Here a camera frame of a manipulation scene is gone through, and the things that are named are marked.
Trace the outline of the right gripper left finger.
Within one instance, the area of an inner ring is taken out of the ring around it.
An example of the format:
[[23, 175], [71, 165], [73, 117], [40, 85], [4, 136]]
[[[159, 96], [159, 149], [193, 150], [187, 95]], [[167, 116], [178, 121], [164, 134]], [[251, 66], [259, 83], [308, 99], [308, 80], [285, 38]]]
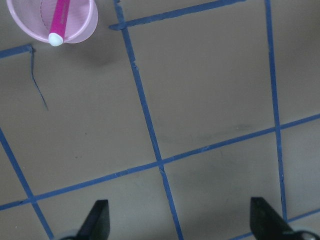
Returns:
[[107, 240], [110, 235], [110, 211], [107, 199], [97, 200], [75, 234], [60, 240]]

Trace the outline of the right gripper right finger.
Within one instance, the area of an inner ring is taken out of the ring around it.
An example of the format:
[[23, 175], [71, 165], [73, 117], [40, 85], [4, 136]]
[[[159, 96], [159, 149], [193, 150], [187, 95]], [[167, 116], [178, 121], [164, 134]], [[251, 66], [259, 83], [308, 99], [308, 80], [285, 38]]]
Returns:
[[256, 240], [318, 240], [307, 230], [293, 230], [263, 197], [250, 199], [250, 230]]

